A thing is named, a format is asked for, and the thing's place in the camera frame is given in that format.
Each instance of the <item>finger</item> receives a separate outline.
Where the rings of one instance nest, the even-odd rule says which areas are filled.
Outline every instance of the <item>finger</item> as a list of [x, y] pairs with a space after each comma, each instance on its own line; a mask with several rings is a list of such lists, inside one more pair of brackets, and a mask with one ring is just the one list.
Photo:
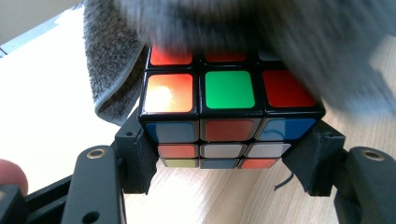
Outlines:
[[17, 185], [23, 196], [27, 195], [27, 178], [21, 167], [11, 161], [0, 159], [0, 185]]

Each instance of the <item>rubik's cube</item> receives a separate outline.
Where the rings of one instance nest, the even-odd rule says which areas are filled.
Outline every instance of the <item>rubik's cube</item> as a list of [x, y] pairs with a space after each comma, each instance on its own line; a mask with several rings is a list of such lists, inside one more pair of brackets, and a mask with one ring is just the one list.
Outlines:
[[270, 168], [325, 114], [284, 64], [257, 53], [148, 54], [138, 120], [167, 167]]

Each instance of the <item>gray fuzzy cloth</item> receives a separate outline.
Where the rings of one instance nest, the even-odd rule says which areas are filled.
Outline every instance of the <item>gray fuzzy cloth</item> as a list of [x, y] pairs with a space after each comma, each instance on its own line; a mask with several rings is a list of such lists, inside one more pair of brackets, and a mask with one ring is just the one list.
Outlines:
[[112, 1], [85, 1], [84, 39], [94, 111], [122, 125], [140, 93], [147, 49]]
[[396, 97], [369, 64], [395, 32], [395, 11], [395, 0], [87, 0], [95, 112], [125, 121], [140, 90], [144, 46], [155, 43], [177, 52], [268, 47], [330, 107], [355, 116], [396, 115]]

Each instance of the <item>white wall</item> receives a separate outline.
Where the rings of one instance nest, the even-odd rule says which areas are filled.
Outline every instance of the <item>white wall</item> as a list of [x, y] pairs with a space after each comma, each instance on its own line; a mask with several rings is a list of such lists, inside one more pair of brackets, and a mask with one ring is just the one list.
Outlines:
[[80, 2], [81, 0], [0, 0], [0, 45]]

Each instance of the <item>blue sticker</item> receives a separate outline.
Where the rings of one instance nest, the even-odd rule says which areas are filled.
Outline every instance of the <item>blue sticker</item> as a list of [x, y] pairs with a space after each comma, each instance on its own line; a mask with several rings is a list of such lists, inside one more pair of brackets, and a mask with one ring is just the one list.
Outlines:
[[149, 123], [146, 125], [149, 135], [156, 143], [192, 143], [194, 126], [189, 122]]
[[233, 169], [237, 160], [204, 160], [202, 169]]
[[272, 119], [267, 123], [258, 140], [284, 141], [299, 139], [315, 123], [315, 119]]

